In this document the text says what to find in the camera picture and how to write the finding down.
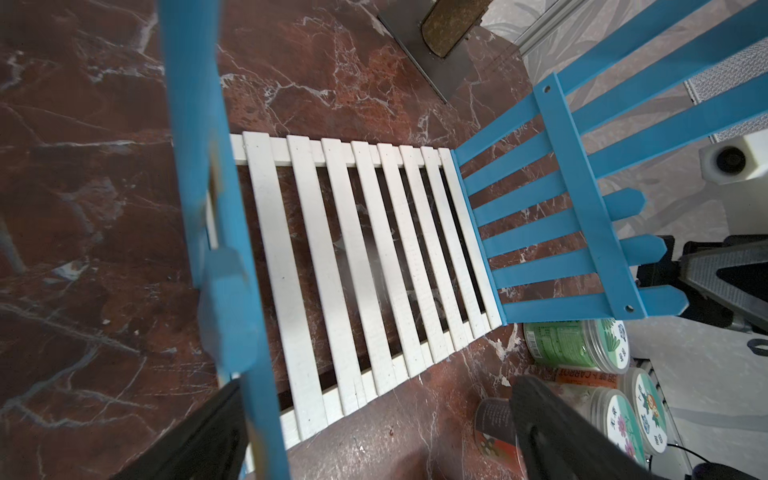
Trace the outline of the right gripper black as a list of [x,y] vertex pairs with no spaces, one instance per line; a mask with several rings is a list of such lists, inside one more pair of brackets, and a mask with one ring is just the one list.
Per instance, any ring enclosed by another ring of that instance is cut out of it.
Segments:
[[689,241],[672,258],[675,239],[661,260],[638,267],[641,287],[670,285],[682,291],[688,307],[681,316],[740,332],[767,331],[767,237],[731,235],[721,242]]

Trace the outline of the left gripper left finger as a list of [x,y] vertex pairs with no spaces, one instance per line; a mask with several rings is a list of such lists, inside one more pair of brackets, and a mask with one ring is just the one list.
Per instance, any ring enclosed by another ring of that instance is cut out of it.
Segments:
[[227,383],[116,479],[238,479],[248,445],[240,381]]

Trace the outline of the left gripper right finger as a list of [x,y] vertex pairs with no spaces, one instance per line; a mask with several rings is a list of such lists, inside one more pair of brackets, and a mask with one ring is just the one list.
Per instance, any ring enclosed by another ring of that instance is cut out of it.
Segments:
[[519,377],[509,399],[530,479],[654,479],[541,380]]

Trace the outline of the clear seed container red label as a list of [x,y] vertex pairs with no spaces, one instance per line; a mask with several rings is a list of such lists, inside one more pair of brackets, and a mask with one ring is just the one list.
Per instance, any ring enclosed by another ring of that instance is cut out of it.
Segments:
[[510,403],[485,398],[475,412],[474,439],[481,454],[510,469],[520,467],[519,449]]

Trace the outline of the pink flower lid container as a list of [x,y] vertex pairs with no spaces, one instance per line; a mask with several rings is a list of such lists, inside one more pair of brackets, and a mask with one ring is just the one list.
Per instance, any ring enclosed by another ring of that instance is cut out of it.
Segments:
[[624,393],[574,384],[551,384],[550,388],[624,454],[647,467],[641,427]]

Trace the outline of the carrot lid seed container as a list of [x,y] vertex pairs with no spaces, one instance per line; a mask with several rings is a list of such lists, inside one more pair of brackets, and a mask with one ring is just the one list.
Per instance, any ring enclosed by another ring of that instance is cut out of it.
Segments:
[[662,399],[645,370],[630,367],[624,374],[613,374],[560,368],[556,380],[560,383],[621,391],[627,397],[641,429],[645,455],[661,454],[666,450],[668,433]]

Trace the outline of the green label seed container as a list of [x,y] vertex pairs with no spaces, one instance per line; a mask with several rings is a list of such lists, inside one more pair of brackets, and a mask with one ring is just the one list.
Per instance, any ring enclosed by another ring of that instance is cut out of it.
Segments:
[[623,374],[630,365],[628,335],[621,320],[529,323],[523,333],[533,359],[549,367]]

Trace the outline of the blue white two-tier shelf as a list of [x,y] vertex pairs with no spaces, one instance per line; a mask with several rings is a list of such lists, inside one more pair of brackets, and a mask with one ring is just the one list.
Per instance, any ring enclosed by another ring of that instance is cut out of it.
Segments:
[[580,109],[568,95],[700,8],[657,1],[456,149],[230,134],[216,1],[162,1],[178,184],[205,349],[240,381],[240,477],[509,322],[678,315],[640,287],[643,195],[598,181],[767,110],[757,77],[593,154],[582,137],[761,41],[757,1]]

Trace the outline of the pink artificial blossom tree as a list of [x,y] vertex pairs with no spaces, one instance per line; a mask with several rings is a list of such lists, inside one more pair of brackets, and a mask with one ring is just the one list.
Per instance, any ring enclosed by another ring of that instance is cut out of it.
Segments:
[[436,96],[455,105],[474,83],[525,79],[519,48],[482,25],[488,1],[390,1],[377,20]]

